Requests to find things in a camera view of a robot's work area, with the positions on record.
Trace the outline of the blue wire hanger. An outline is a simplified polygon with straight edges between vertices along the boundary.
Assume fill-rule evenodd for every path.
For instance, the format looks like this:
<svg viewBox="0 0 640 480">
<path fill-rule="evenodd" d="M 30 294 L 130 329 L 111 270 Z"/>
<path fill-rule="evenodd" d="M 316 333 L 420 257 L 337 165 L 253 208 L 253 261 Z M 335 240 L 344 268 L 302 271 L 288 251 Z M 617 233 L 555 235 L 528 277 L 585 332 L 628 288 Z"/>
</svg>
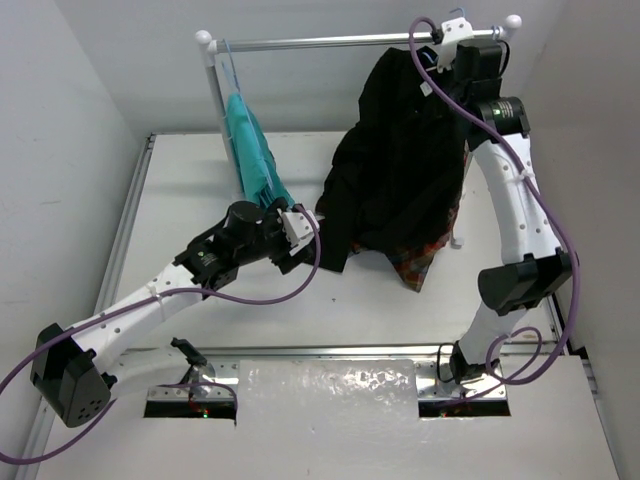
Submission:
<svg viewBox="0 0 640 480">
<path fill-rule="evenodd" d="M 448 17 L 445 21 L 443 21 L 442 23 L 448 21 L 448 20 L 452 20 L 455 18 L 459 18 L 459 17 L 464 17 L 466 19 L 466 11 L 463 7 L 456 7 L 454 9 L 452 9 L 449 13 L 448 13 Z M 424 59 L 427 60 L 427 63 L 429 65 L 430 68 L 434 68 L 433 67 L 433 59 L 435 57 L 434 53 L 439 50 L 439 43 L 441 42 L 442 39 L 442 30 L 441 27 L 438 30 L 438 33 L 440 35 L 440 39 L 433 45 L 433 48 L 429 48 L 428 50 L 424 50 L 422 52 L 422 56 Z"/>
</svg>

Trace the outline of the black shirt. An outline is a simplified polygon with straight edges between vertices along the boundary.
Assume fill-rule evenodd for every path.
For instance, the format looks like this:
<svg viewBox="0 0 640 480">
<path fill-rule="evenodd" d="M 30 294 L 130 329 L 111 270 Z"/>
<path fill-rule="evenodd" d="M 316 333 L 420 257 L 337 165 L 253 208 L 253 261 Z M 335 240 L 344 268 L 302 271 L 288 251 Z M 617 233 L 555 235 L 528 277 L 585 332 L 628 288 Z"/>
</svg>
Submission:
<svg viewBox="0 0 640 480">
<path fill-rule="evenodd" d="M 447 241 L 461 195 L 465 142 L 457 117 L 387 49 L 358 100 L 359 119 L 333 154 L 316 210 L 322 268 L 343 271 L 359 249 L 384 254 L 410 281 Z"/>
</svg>

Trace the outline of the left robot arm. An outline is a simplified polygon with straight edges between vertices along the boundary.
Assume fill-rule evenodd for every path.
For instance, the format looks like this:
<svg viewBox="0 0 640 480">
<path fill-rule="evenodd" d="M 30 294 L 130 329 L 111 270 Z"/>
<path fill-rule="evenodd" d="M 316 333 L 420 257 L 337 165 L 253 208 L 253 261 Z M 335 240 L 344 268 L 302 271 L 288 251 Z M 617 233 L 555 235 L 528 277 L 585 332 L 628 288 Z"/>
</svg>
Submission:
<svg viewBox="0 0 640 480">
<path fill-rule="evenodd" d="M 93 317 L 37 336 L 30 380 L 69 428 L 88 423 L 123 391 L 121 355 L 158 326 L 234 282 L 241 267 L 269 260 L 288 274 L 319 249 L 319 223 L 282 198 L 261 208 L 231 204 L 152 280 Z"/>
</svg>

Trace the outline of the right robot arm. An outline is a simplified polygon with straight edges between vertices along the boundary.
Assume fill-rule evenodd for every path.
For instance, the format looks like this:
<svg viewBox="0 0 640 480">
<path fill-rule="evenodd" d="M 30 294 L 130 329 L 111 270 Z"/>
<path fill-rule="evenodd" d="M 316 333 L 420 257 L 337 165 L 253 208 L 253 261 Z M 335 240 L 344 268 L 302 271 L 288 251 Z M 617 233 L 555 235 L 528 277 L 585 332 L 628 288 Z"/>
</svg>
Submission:
<svg viewBox="0 0 640 480">
<path fill-rule="evenodd" d="M 526 313 L 571 276 L 570 257 L 534 197 L 530 125 L 524 104 L 501 94 L 506 44 L 466 38 L 444 42 L 439 67 L 451 68 L 459 128 L 487 183 L 501 240 L 502 263 L 481 271 L 481 298 L 471 326 L 449 360 L 456 383 L 494 369 L 500 347 Z"/>
</svg>

